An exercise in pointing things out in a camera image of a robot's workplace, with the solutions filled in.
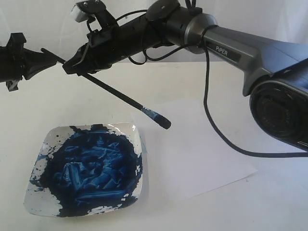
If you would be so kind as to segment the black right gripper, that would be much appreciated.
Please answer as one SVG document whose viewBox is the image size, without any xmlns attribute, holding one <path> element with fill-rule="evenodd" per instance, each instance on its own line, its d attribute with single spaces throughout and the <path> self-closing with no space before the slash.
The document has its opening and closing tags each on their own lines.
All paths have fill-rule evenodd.
<svg viewBox="0 0 308 231">
<path fill-rule="evenodd" d="M 91 36 L 89 45 L 81 46 L 76 54 L 63 64 L 65 72 L 95 74 L 112 64 L 154 46 L 154 29 L 142 15 L 107 33 Z"/>
</svg>

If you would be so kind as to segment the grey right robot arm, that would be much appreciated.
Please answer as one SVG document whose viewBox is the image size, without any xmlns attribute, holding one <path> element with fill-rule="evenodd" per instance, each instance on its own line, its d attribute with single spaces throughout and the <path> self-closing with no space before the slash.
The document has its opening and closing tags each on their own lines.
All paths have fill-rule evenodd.
<svg viewBox="0 0 308 231">
<path fill-rule="evenodd" d="M 68 74 L 94 74 L 149 48 L 176 46 L 194 54 L 213 53 L 244 73 L 243 95 L 258 126 L 298 153 L 241 153 L 264 158 L 308 155 L 308 47 L 223 28 L 195 1 L 158 0 L 120 26 L 100 0 L 78 2 L 77 22 L 98 21 L 101 30 L 63 65 Z"/>
</svg>

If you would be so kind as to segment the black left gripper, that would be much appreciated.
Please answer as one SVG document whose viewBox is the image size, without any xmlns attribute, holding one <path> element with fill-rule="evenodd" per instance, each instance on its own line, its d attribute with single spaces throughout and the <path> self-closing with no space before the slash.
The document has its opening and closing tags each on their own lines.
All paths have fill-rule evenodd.
<svg viewBox="0 0 308 231">
<path fill-rule="evenodd" d="M 8 91 L 18 90 L 18 82 L 30 80 L 39 72 L 56 65 L 51 55 L 24 48 L 23 33 L 11 33 L 6 46 L 0 47 L 0 82 L 5 82 Z"/>
</svg>

